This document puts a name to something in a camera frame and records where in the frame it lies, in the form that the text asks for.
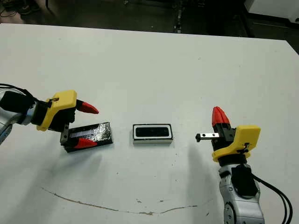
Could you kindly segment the black and yellow right gripper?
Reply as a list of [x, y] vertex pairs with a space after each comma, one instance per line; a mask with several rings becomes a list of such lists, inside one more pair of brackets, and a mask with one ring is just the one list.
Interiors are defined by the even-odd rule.
[[213, 133], [198, 133], [195, 139], [197, 142], [211, 141], [213, 161], [220, 165], [245, 164], [250, 151], [257, 145], [261, 128], [255, 125], [232, 128], [225, 112], [218, 106], [213, 108], [212, 127]]

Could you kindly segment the black and yellow left gripper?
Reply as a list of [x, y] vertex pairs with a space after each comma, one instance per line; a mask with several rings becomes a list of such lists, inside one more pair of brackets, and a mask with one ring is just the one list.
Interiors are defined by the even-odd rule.
[[[69, 124], [74, 121], [75, 110], [84, 113], [98, 114], [99, 111], [93, 105], [77, 99], [74, 90], [56, 93], [47, 101], [36, 101], [31, 123], [36, 125], [39, 131], [55, 131], [61, 133], [60, 144], [68, 141]], [[67, 146], [74, 149], [84, 149], [97, 146], [97, 142], [85, 138], [72, 138]]]

